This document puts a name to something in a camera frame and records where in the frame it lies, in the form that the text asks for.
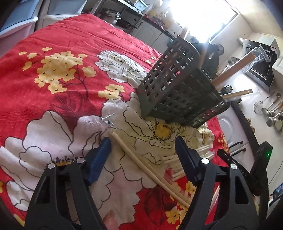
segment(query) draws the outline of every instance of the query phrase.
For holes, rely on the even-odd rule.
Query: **cabinet handle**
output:
[[[236,145],[238,145],[238,144],[242,144],[242,143],[244,143],[243,140],[232,144],[232,145],[229,147],[229,150],[230,150],[231,148],[233,148],[234,146],[236,146]]]
[[[143,24],[143,22],[140,23],[139,27],[140,27],[142,24]],[[139,28],[139,27],[138,27],[138,28]]]
[[[231,157],[233,157],[233,156],[239,154],[240,152],[245,152],[245,151],[247,151],[246,148],[240,149],[239,151],[237,151],[237,152],[235,152],[234,154],[232,154]]]

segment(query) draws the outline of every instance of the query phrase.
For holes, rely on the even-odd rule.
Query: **window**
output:
[[[173,0],[173,17],[200,42],[211,40],[238,14],[225,0]]]

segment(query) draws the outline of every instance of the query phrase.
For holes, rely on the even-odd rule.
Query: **black plastic basket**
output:
[[[177,37],[138,87],[141,116],[199,128],[228,109],[199,60],[198,50]]]

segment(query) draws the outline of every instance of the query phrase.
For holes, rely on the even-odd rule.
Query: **dark red leaf print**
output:
[[[166,211],[170,211],[175,206],[169,193],[161,187],[156,186],[150,189],[145,195],[144,209],[149,220],[156,226],[161,226],[166,220]]]
[[[74,131],[78,118],[99,114],[99,109],[77,91],[57,93],[50,102],[50,107],[63,117],[71,132]]]

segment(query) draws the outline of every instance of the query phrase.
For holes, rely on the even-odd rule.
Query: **ceiling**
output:
[[[283,38],[283,31],[266,5],[260,0],[227,0],[245,18],[255,33]]]

